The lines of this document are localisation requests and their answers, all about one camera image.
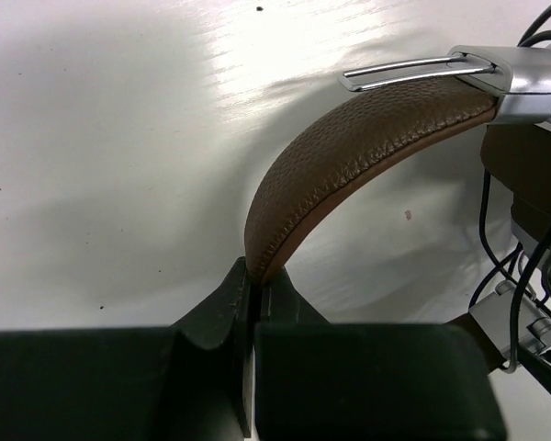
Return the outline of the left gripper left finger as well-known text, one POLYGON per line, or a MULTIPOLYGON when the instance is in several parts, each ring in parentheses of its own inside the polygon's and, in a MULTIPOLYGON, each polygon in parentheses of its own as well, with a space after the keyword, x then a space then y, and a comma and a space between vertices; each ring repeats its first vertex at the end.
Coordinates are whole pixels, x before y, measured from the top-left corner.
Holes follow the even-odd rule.
POLYGON ((0 440, 243 440, 252 432, 243 259, 177 322, 0 332, 0 440))

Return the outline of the brown silver headphones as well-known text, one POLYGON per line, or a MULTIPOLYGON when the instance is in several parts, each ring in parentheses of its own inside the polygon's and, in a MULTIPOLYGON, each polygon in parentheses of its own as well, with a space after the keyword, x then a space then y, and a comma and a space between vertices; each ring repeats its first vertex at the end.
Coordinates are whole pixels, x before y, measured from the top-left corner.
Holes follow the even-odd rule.
POLYGON ((258 187, 244 230, 247 272, 272 279, 308 235, 358 189, 392 166, 480 125, 487 178, 513 192, 512 229, 551 300, 551 32, 517 47, 457 46, 445 57, 380 64, 373 81, 293 140, 258 187))

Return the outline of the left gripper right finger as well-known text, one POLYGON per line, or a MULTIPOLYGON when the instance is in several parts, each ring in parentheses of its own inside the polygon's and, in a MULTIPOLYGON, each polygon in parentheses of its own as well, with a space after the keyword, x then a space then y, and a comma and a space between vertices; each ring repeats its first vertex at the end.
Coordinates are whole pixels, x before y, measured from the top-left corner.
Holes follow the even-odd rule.
POLYGON ((280 272, 253 286, 262 440, 504 440, 476 321, 331 323, 280 272))

